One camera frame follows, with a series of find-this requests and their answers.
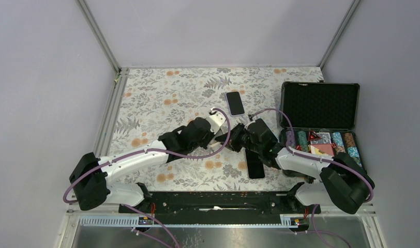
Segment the beige phone case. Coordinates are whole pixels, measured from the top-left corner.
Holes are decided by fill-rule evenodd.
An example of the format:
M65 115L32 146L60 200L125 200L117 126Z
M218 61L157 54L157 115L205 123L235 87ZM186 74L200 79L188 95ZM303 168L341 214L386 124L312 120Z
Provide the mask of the beige phone case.
M212 149L217 149L217 148L219 148L220 146L221 146L221 143L219 143L219 142L211 143L211 144L209 145L209 147L210 147L210 148L212 148Z

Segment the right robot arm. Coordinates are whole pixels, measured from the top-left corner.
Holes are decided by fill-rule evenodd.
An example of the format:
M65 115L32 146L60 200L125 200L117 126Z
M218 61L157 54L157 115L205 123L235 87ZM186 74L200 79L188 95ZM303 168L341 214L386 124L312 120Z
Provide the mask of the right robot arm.
M373 197L373 180L347 153L328 156L290 148L279 142L261 118L246 125L239 123L215 140L231 151L245 149L255 153L268 167L318 180L291 189L287 205L292 212L300 213L310 205L333 204L343 212L355 214Z

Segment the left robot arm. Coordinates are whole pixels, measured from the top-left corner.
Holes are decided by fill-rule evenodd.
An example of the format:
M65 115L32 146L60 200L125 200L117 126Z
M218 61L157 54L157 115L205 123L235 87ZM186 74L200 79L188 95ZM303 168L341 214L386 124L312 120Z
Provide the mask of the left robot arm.
M151 199L146 187L141 183L124 184L118 180L149 166L190 159L194 150L209 146L225 121L220 114L197 117L144 147L99 158L93 152L83 155L69 176L70 189L76 198L66 202L77 203L82 211L103 204L127 204L138 212L147 211Z

